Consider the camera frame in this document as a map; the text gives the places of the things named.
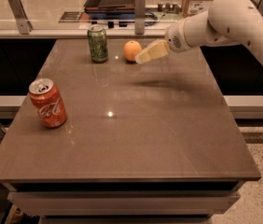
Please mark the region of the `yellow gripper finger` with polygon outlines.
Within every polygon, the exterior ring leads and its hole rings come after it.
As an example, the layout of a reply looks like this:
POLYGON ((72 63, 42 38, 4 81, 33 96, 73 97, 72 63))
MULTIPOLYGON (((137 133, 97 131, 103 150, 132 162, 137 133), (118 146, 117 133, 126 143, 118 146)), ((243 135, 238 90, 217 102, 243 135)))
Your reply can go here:
POLYGON ((161 58, 169 54, 170 46, 168 45, 168 43, 167 43, 167 49, 168 50, 165 52, 161 52, 161 51, 151 52, 150 50, 143 49, 135 56, 135 61, 137 63, 146 63, 151 60, 156 60, 158 58, 161 58))
POLYGON ((145 50, 150 50, 151 52, 165 52, 167 51, 167 41, 165 39, 156 39, 150 43, 145 50))

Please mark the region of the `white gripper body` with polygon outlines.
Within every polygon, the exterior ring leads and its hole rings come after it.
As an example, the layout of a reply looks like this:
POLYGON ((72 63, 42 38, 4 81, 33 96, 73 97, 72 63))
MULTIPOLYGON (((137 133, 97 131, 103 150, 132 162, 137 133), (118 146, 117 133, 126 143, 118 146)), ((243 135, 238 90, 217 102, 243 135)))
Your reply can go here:
POLYGON ((184 52, 191 49, 185 35, 185 20, 171 24, 165 32, 165 39, 173 52, 184 52))

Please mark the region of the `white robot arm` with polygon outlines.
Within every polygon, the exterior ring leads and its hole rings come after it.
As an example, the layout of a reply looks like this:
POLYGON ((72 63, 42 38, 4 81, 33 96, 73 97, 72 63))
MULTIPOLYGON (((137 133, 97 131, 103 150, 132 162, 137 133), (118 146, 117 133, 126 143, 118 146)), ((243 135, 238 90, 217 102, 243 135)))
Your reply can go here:
POLYGON ((263 17, 250 0, 214 0, 209 9, 170 25, 157 39, 135 56, 146 63, 200 46, 241 44, 263 66, 263 17))

